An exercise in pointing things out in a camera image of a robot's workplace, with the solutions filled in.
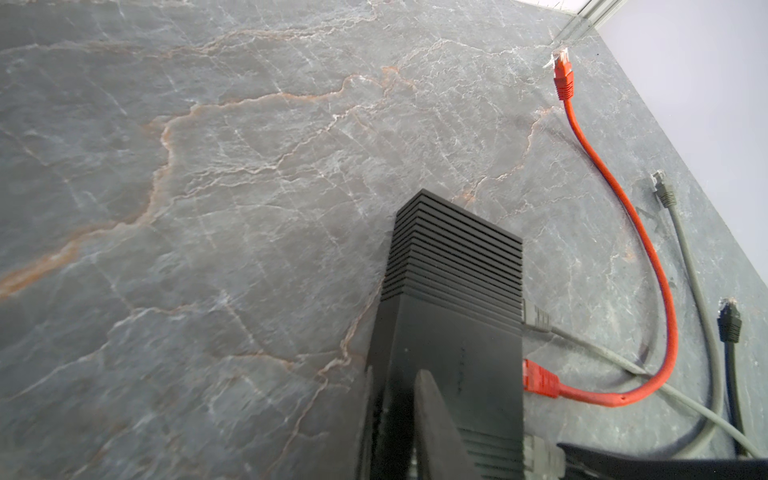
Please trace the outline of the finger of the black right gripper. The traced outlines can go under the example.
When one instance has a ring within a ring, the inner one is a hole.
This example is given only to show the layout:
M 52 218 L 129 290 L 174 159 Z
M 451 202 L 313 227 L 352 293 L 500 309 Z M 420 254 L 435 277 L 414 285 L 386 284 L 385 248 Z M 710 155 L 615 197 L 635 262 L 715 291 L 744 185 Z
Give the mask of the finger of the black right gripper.
M 766 459 L 641 459 L 558 444 L 566 460 L 565 479 L 766 479 Z

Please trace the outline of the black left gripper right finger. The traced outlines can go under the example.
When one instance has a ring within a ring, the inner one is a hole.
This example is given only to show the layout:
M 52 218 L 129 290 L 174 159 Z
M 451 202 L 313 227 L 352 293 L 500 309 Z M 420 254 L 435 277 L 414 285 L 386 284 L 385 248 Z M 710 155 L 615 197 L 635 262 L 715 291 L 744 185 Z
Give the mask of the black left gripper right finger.
M 414 423 L 419 479 L 479 479 L 440 390 L 427 370 L 414 386 Z

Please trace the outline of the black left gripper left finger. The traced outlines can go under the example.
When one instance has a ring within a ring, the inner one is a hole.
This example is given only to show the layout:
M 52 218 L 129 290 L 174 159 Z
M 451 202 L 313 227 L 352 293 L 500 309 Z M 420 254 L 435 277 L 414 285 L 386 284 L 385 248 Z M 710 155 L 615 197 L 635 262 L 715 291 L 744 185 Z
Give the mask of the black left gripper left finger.
M 373 439 L 374 372 L 368 366 L 338 402 L 313 479 L 369 479 Z

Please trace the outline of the black ribbed network switch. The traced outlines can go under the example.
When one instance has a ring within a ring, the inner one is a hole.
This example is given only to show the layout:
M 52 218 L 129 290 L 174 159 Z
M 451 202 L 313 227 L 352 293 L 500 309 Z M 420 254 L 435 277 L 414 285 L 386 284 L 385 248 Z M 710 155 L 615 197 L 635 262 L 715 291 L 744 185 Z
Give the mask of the black ribbed network switch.
M 479 476 L 522 477 L 522 326 L 522 239 L 419 191 L 395 216 L 368 350 L 373 478 L 408 473 L 421 370 Z

